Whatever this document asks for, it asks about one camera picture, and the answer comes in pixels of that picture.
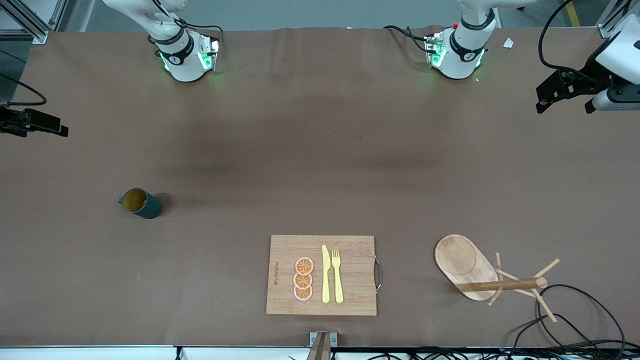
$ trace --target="yellow fork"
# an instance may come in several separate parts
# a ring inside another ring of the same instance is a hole
[[[335,269],[335,301],[338,304],[344,302],[342,294],[342,281],[340,280],[340,251],[338,249],[331,250],[331,265]]]

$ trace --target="orange slice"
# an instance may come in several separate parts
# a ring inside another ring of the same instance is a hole
[[[296,297],[296,299],[300,300],[300,301],[307,301],[308,299],[311,299],[311,295],[314,294],[314,289],[313,288],[309,288],[309,289],[298,289],[298,288],[293,288],[293,296]]]
[[[314,280],[311,275],[300,275],[298,273],[293,274],[293,285],[300,290],[309,289],[313,281]]]
[[[308,275],[314,271],[314,262],[308,257],[299,258],[296,261],[296,272],[300,275]]]

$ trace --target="teal mug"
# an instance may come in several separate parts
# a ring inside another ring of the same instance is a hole
[[[126,212],[141,218],[156,218],[162,212],[162,203],[153,195],[140,188],[134,188],[118,199]]]

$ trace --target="wooden stand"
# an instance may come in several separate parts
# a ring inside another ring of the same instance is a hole
[[[495,253],[494,269],[471,240],[456,234],[445,236],[438,241],[434,259],[440,271],[465,297],[471,300],[489,299],[487,304],[491,306],[504,290],[513,290],[535,298],[551,321],[557,322],[537,289],[547,287],[547,280],[542,275],[558,264],[560,259],[553,260],[533,277],[519,279],[502,271],[500,253]]]

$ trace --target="knife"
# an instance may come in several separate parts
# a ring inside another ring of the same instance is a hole
[[[322,302],[329,304],[331,298],[329,296],[329,269],[331,268],[331,258],[326,245],[322,245]]]

